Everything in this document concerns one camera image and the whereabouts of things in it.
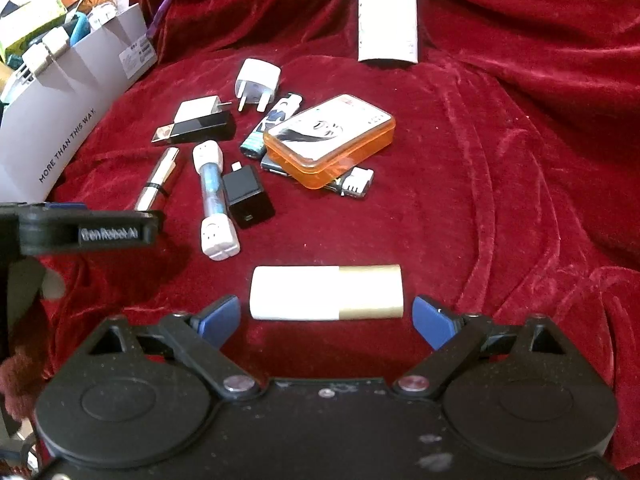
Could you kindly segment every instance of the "yellow-green package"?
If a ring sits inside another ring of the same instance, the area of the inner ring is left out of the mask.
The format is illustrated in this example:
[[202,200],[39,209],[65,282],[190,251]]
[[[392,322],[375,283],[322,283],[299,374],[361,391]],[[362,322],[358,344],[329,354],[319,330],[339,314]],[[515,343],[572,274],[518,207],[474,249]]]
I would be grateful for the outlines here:
[[37,0],[23,5],[8,16],[0,18],[0,57],[21,56],[27,44],[37,35],[62,25],[66,8],[60,0]]

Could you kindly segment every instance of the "blue transparent tube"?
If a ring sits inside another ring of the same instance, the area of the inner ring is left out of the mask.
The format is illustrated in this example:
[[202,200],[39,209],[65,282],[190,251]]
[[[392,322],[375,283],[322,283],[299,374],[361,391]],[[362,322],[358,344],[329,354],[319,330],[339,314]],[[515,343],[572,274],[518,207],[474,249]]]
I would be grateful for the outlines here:
[[215,214],[226,214],[225,194],[222,189],[220,168],[215,162],[208,162],[200,168],[200,185],[202,186],[202,203],[205,218]]

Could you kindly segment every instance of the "blue gripper pad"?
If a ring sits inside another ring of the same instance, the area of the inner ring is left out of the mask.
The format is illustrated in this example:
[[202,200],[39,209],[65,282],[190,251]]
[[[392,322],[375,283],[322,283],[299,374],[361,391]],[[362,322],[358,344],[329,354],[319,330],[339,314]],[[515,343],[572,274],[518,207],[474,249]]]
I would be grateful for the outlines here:
[[240,326],[240,300],[223,296],[191,317],[190,325],[204,341],[220,348]]
[[427,296],[417,296],[413,307],[414,327],[437,350],[462,329],[463,321],[444,305]]

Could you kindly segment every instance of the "black band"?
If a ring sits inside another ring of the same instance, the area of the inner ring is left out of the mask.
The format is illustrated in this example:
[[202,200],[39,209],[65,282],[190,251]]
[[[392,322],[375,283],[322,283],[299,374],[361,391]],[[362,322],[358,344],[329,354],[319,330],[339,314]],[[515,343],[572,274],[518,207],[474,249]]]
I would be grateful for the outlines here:
[[145,187],[155,187],[165,197],[169,196],[169,194],[166,192],[166,189],[164,187],[160,186],[160,184],[156,184],[155,182],[147,182],[145,184]]

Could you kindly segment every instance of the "white rectangular box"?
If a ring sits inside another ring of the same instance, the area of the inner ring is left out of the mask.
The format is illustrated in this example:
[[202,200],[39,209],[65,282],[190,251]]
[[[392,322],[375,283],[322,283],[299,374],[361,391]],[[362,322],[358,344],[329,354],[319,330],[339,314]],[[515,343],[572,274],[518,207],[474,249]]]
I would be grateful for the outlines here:
[[111,104],[158,59],[127,77],[120,54],[146,33],[135,4],[55,60],[5,110],[0,202],[42,202]]

